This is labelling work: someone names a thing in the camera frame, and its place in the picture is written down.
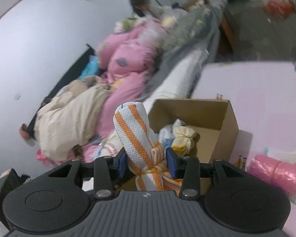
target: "black bed frame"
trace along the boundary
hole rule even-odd
[[[53,90],[51,90],[46,98],[53,98],[60,89],[62,89],[64,86],[68,85],[71,81],[77,79],[81,75],[82,70],[84,70],[86,65],[89,63],[90,55],[94,55],[94,49],[89,44],[86,45],[88,47],[88,50],[68,69],[68,71],[63,75],[63,77],[59,80],[59,82],[56,84]],[[34,126],[36,121],[36,114],[37,112],[26,128],[26,132],[28,132],[33,139],[35,139]]]

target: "bed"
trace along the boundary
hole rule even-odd
[[[239,62],[208,64],[193,92],[195,99],[230,100],[239,134],[230,162],[248,161],[265,147],[296,149],[296,63]],[[296,237],[296,205],[284,231]]]

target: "bottle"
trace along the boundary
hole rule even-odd
[[[241,166],[241,169],[246,171],[247,170],[247,166],[246,166],[246,158],[243,158],[243,163],[242,163],[242,166]]]
[[[236,167],[241,167],[242,166],[242,161],[241,161],[242,155],[239,155],[239,158],[237,162],[234,164]]]

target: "white sheet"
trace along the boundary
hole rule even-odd
[[[190,91],[195,75],[201,74],[203,63],[207,57],[207,51],[194,50],[182,59],[163,83],[143,102],[147,114],[157,99],[185,98]]]

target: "metal screw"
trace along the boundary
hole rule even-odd
[[[194,190],[194,189],[185,189],[182,191],[182,194],[185,196],[185,197],[194,197],[197,195],[197,191]]]
[[[106,197],[110,196],[111,194],[112,194],[112,192],[110,190],[106,190],[106,189],[98,190],[96,192],[96,195],[101,198],[106,198]]]

